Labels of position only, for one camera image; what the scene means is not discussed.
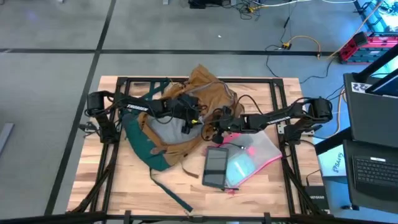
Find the laptop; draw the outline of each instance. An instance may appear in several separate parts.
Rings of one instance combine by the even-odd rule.
[[[353,205],[398,213],[398,149],[343,141]]]

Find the concrete floor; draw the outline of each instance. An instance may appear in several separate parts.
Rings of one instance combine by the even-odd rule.
[[[244,21],[234,9],[191,10],[186,2],[117,0],[104,49],[263,50],[279,44],[288,7],[262,10],[258,21]],[[0,49],[95,49],[108,0],[13,0],[0,6]],[[292,35],[309,35],[334,51],[360,25],[352,4],[300,2],[291,17]],[[287,31],[285,40],[290,38]],[[309,40],[292,50],[316,51]],[[44,213],[63,155],[93,54],[11,54],[0,52],[0,126],[16,124],[0,155],[0,219]],[[218,76],[271,77],[266,56],[255,55],[101,55],[91,90],[102,75],[188,75],[201,63]],[[326,58],[271,56],[269,66],[281,77],[325,75]],[[327,96],[342,85],[342,74],[361,65],[333,62],[329,76],[302,85],[305,96]],[[348,126],[345,104],[342,126]],[[334,132],[332,121],[317,132]],[[55,213],[63,213],[83,145],[79,132],[62,182]],[[326,182],[331,211],[338,217],[392,222],[398,216],[374,210],[342,211],[349,203],[346,185]]]

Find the clear plastic bag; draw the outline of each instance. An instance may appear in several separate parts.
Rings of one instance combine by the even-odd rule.
[[[225,183],[231,189],[238,188],[263,167],[282,157],[264,131],[226,136],[219,147],[229,149]]]

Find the red toolbox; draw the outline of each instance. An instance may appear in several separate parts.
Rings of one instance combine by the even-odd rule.
[[[357,33],[340,50],[340,63],[372,63],[397,43],[397,33]]]

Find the backpack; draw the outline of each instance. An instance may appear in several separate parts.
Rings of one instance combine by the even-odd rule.
[[[182,119],[171,119],[170,117],[156,119],[147,113],[137,113],[135,111],[123,113],[121,116],[130,145],[137,156],[149,166],[150,170],[163,171],[168,169],[182,161],[184,157],[203,143],[203,136],[211,137],[214,130],[209,121],[213,119],[215,109],[228,106],[236,116],[239,116],[243,111],[243,106],[237,103],[236,93],[202,65],[193,70],[187,81],[168,88],[162,98],[173,98],[182,93],[195,96],[199,99],[200,105],[206,105],[200,113],[203,118],[202,124],[194,125],[189,134],[181,132],[185,124]],[[153,94],[149,93],[146,98],[150,98]],[[198,178],[198,175],[192,174],[185,169],[184,171],[188,175]],[[181,206],[189,212],[192,211],[193,208],[191,206],[154,180],[152,175],[150,177]]]

